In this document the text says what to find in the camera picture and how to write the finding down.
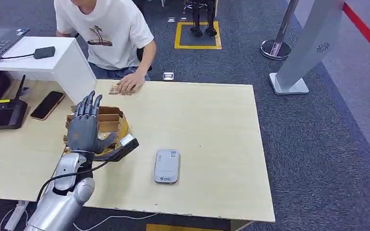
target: power strip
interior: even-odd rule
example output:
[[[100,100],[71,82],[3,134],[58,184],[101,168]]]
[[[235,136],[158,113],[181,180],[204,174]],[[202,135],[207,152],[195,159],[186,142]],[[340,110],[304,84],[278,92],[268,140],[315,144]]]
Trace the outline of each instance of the power strip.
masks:
[[[5,225],[5,229],[9,231],[13,231],[16,228],[20,218],[22,217],[23,213],[26,210],[29,201],[19,201],[16,205],[15,210],[13,211],[11,218],[9,218],[8,222]]]

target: open cardboard box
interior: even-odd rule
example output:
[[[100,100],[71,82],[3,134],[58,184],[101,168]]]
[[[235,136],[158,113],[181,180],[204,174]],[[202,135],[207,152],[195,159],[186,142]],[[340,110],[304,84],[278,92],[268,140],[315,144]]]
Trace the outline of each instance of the open cardboard box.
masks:
[[[71,111],[74,112],[76,106],[71,107]],[[73,119],[74,113],[66,116],[66,128],[70,121]],[[116,132],[116,138],[114,142],[108,146],[101,154],[96,156],[105,155],[120,147],[119,141],[128,134],[128,123],[124,113],[118,107],[105,107],[100,106],[97,115],[97,130],[98,138],[105,139],[111,132]],[[63,142],[67,145],[67,136],[63,136]]]

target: white t-shirt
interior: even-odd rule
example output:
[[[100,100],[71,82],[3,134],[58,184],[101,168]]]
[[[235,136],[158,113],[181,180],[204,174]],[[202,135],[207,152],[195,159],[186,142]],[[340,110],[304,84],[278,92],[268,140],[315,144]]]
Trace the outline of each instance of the white t-shirt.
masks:
[[[90,14],[83,14],[70,0],[54,0],[57,30],[75,29],[89,44],[88,61],[116,70],[138,66],[137,48],[154,36],[132,0],[97,0]]]

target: black phone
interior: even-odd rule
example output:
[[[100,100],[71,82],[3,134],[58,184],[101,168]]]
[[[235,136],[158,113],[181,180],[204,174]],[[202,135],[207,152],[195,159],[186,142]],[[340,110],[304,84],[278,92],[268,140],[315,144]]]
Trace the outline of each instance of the black phone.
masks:
[[[34,119],[45,120],[64,97],[64,93],[51,91],[30,116]]]

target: light wood tabletop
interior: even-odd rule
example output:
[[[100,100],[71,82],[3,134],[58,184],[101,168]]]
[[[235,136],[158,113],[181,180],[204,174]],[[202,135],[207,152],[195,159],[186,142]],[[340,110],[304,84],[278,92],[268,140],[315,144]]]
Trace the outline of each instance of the light wood tabletop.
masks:
[[[13,81],[4,99],[13,99],[20,81]],[[28,114],[20,129],[0,130],[0,199],[34,201],[42,184],[52,177],[64,144],[65,114],[71,100],[65,97],[45,121],[30,114],[50,91],[62,88],[54,81],[26,80],[30,91],[21,100]]]
[[[94,173],[96,189],[86,206],[201,217],[274,221],[253,88],[147,82],[131,96],[108,95],[140,146]],[[153,180],[158,149],[181,155],[179,180]]]
[[[251,85],[147,82],[139,93],[121,96],[108,94],[113,82],[98,80],[96,94],[103,94],[101,105],[125,113],[140,146],[94,172],[86,206],[275,220]],[[32,89],[25,96],[32,106],[56,90]],[[0,131],[0,198],[36,199],[62,153],[70,105],[66,97],[46,121],[28,116],[21,129]],[[177,183],[154,182],[158,149],[179,151]]]

